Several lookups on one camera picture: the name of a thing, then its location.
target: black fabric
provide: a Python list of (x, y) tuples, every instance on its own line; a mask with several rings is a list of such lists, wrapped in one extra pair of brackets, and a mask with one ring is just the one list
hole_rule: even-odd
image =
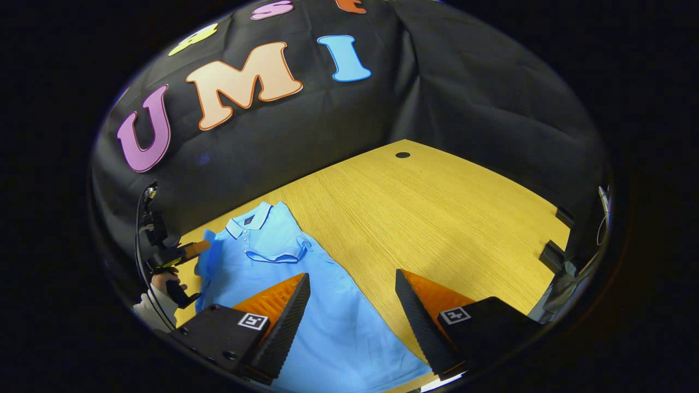
[[(363, 15), (332, 2), (295, 1), (291, 12), (250, 19), (270, 2), (222, 16), (216, 34), (175, 56), (164, 48), (108, 114), (92, 180), (106, 226), (125, 252), (132, 253), (137, 196), (153, 179), (159, 195), (152, 207), (173, 242), (255, 197), (404, 138), (485, 166), (586, 216), (584, 202), (601, 177), (594, 126), (565, 83), (519, 44), (437, 1), (365, 1)], [(333, 59), (316, 40), (335, 34), (355, 37), (371, 77), (333, 80)], [(274, 41), (287, 43), (284, 57), (303, 89), (260, 102), (258, 83), (248, 109), (222, 97), (233, 117), (201, 131), (196, 88), (186, 76), (214, 60), (241, 69), (253, 48)], [(139, 143), (149, 145), (141, 105), (165, 83), (170, 147), (153, 169), (133, 172), (116, 132), (136, 111)]]

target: black backdrop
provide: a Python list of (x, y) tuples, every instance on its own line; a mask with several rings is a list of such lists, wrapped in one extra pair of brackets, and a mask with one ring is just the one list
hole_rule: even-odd
[[(572, 90), (515, 40), (425, 0), (366, 1), (363, 15), (332, 1), (295, 1), (291, 12), (250, 19), (271, 2), (223, 14), (215, 19), (216, 34), (172, 57), (167, 53), (179, 39), (170, 41), (106, 118), (92, 182), (96, 205), (124, 254), (133, 254), (136, 200), (154, 178), (161, 191), (154, 209), (163, 213), (171, 242), (295, 179), (404, 138), (492, 169), (575, 217), (598, 207), (596, 187), (605, 183), (598, 132)], [(185, 36), (203, 25), (190, 26)], [(355, 37), (370, 78), (333, 80), (332, 57), (315, 40), (334, 34)], [(198, 129), (201, 108), (187, 75), (214, 60), (241, 69), (253, 48), (274, 41), (287, 43), (284, 57), (303, 89), (264, 103), (257, 85), (248, 109), (222, 97), (233, 117)], [(141, 105), (166, 83), (170, 146), (153, 169), (136, 173), (116, 133), (135, 111), (139, 142), (150, 145), (152, 126)], [(128, 272), (132, 264), (120, 277)]]
[[(6, 7), (3, 196), (19, 218), (6, 225), (6, 385), (240, 391), (127, 312), (99, 263), (84, 192), (92, 137), (124, 81), (231, 2)], [(680, 2), (490, 1), (467, 10), (546, 59), (578, 93), (610, 148), (622, 217), (598, 278), (557, 330), (467, 391), (696, 390), (696, 257), (686, 214), (696, 195), (686, 91), (695, 14)]]

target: cable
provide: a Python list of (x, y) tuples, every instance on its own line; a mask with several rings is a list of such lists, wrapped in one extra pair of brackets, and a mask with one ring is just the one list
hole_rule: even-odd
[[(148, 301), (150, 302), (151, 307), (155, 310), (155, 313), (160, 317), (160, 320), (165, 324), (168, 328), (172, 326), (172, 330), (177, 329), (175, 324), (170, 321), (170, 317), (165, 314), (165, 310), (163, 310), (163, 307), (160, 305), (160, 301), (158, 301), (158, 297), (155, 296), (155, 292), (153, 291), (152, 284), (148, 282), (148, 280), (145, 277), (145, 272), (143, 271), (143, 262), (140, 257), (140, 205), (141, 201), (143, 200), (143, 195), (147, 192), (148, 188), (144, 192), (141, 193), (141, 195), (138, 197), (138, 203), (136, 205), (136, 266), (138, 267), (138, 272), (140, 273), (141, 278), (143, 279), (143, 282), (145, 283), (147, 289), (145, 291), (145, 295), (148, 298)], [(153, 304), (153, 300), (150, 298), (150, 294), (148, 293), (150, 290), (151, 293), (153, 293), (153, 297), (155, 298), (155, 302), (158, 304), (158, 308), (160, 308), (160, 313), (158, 313), (158, 310), (155, 308), (155, 304)]]

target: pink letter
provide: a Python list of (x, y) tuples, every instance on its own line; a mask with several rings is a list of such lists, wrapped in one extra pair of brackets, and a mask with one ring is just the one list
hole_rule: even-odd
[(147, 149), (141, 149), (136, 140), (136, 112), (130, 114), (117, 131), (117, 138), (122, 142), (122, 149), (127, 163), (136, 172), (146, 172), (160, 161), (170, 145), (170, 122), (165, 113), (163, 96), (168, 85), (155, 90), (143, 102), (143, 107), (148, 109), (150, 122), (153, 126), (155, 137), (153, 143)]
[(252, 11), (252, 20), (260, 20), (266, 17), (275, 16), (283, 13), (288, 13), (294, 9), (294, 6), (288, 6), (286, 4), (291, 4), (289, 0), (278, 1), (276, 3), (267, 4), (254, 11)]

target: sleeve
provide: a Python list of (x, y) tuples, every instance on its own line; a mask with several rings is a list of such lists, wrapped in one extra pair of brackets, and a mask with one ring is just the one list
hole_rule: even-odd
[[(151, 305), (146, 294), (142, 294), (140, 296), (140, 303), (134, 305), (133, 310), (135, 314), (151, 329), (162, 330), (166, 333), (172, 331), (172, 327), (166, 324), (159, 315), (161, 315), (163, 319), (166, 317), (169, 318), (170, 321), (177, 326), (177, 319), (175, 318), (175, 311), (178, 307), (177, 303), (163, 292), (160, 292), (156, 287), (152, 287), (148, 290), (148, 293), (150, 294), (153, 304)], [(165, 311), (164, 315), (158, 309), (158, 303), (155, 302), (155, 299), (158, 299), (158, 302), (160, 302), (160, 306), (162, 306), (163, 311)]]

